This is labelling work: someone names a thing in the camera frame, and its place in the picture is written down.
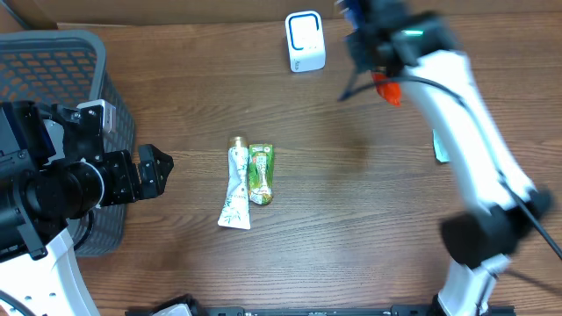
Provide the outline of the orange spaghetti packet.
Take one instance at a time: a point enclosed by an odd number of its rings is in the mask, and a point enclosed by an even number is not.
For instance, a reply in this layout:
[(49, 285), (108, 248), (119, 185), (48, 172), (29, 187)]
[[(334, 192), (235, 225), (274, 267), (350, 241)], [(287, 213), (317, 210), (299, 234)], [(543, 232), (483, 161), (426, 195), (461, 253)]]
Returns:
[(395, 107), (401, 106), (401, 90), (397, 83), (390, 82), (390, 78), (381, 72), (372, 72), (371, 78), (375, 84), (377, 93), (385, 99), (388, 104)]

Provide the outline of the white tube with gold cap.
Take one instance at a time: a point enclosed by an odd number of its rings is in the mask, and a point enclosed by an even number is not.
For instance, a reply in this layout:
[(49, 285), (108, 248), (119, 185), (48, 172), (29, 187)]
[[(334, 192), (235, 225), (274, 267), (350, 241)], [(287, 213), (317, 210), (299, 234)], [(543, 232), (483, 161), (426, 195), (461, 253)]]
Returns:
[(218, 219), (218, 225), (249, 230), (251, 228), (247, 180), (249, 148), (243, 137), (235, 136), (229, 140), (227, 162), (227, 195)]

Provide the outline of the green snack packet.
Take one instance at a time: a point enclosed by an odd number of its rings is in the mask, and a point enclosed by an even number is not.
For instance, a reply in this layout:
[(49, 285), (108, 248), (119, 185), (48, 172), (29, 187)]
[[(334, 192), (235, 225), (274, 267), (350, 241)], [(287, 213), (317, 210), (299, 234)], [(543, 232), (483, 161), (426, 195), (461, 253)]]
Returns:
[(273, 199), (274, 148), (271, 144), (249, 146), (249, 200), (268, 205)]

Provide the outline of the teal packet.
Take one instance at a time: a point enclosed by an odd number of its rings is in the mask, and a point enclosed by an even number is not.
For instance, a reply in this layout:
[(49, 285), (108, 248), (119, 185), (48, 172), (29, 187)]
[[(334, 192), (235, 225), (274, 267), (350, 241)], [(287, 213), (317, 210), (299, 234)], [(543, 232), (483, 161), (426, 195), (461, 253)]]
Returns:
[(436, 130), (433, 130), (433, 147), (435, 152), (436, 160), (440, 163), (449, 163), (450, 157), (445, 150), (441, 138), (439, 137)]

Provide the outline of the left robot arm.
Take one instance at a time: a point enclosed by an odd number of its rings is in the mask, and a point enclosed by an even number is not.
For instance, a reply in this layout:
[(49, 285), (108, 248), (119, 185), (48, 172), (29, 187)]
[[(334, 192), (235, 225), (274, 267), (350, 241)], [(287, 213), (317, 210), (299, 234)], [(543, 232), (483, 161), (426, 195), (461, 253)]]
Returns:
[(1, 104), (1, 306), (14, 315), (96, 315), (68, 221), (163, 194), (174, 167), (151, 144), (106, 152), (116, 110), (103, 99), (66, 107)]

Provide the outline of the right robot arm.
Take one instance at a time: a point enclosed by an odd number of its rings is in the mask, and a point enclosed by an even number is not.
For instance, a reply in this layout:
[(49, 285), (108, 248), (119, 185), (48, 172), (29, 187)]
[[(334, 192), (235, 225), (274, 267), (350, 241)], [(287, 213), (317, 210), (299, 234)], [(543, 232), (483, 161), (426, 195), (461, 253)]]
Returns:
[(498, 276), (519, 242), (542, 233), (552, 194), (523, 173), (489, 114), (470, 60), (433, 12), (410, 13), (401, 2), (349, 2), (347, 38), (358, 72), (381, 71), (375, 87), (396, 83), (442, 140), (465, 211), (444, 220), (450, 258), (429, 315), (487, 315)]

